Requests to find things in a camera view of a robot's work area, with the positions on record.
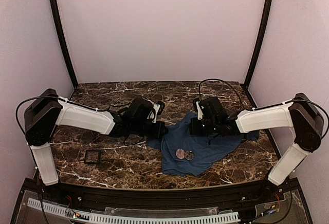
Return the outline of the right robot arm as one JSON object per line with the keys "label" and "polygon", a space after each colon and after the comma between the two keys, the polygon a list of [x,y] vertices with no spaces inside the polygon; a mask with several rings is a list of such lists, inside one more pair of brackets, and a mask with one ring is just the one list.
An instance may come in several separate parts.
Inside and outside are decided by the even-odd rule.
{"label": "right robot arm", "polygon": [[189,131],[196,136],[233,136],[256,130],[293,128],[295,138],[292,145],[267,176],[267,181],[276,186],[320,147],[328,133],[328,113],[303,93],[278,104],[244,109],[231,116],[215,97],[195,100],[194,107],[197,116],[190,120]]}

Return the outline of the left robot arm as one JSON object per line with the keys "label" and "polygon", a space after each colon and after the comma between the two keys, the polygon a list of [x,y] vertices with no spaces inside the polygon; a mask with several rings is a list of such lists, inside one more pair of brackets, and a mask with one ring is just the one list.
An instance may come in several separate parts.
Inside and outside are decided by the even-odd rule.
{"label": "left robot arm", "polygon": [[50,145],[58,127],[74,127],[113,138],[137,135],[160,139],[168,133],[165,123],[158,120],[164,107],[161,101],[135,98],[127,105],[98,109],[61,97],[49,88],[19,103],[15,119],[43,184],[50,186],[59,183]]}

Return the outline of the blue garment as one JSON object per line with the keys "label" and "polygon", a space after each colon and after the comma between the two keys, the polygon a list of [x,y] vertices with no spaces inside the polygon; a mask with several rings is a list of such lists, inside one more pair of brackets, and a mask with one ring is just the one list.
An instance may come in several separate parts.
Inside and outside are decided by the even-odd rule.
{"label": "blue garment", "polygon": [[[148,138],[147,146],[161,150],[162,171],[166,175],[194,175],[199,176],[211,168],[213,164],[235,151],[243,140],[257,141],[260,136],[258,130],[247,134],[234,136],[195,136],[189,131],[189,123],[196,114],[187,113],[182,120],[173,126],[168,126],[169,132],[161,139]],[[176,157],[176,150],[193,151],[194,159],[180,160]]]}

